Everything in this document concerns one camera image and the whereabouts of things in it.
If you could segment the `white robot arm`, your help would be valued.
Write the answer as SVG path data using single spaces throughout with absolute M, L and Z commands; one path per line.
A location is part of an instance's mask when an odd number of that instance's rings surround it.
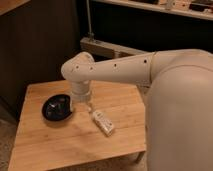
M 71 97 L 90 98 L 92 80 L 134 84 L 145 101 L 147 171 L 213 171 L 213 54 L 149 52 L 96 62 L 81 52 L 61 73 Z

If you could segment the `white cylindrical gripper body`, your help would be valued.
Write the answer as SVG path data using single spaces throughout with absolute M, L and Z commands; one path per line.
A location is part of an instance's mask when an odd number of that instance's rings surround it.
M 76 102 L 87 102 L 91 98 L 90 82 L 72 82 L 71 98 Z

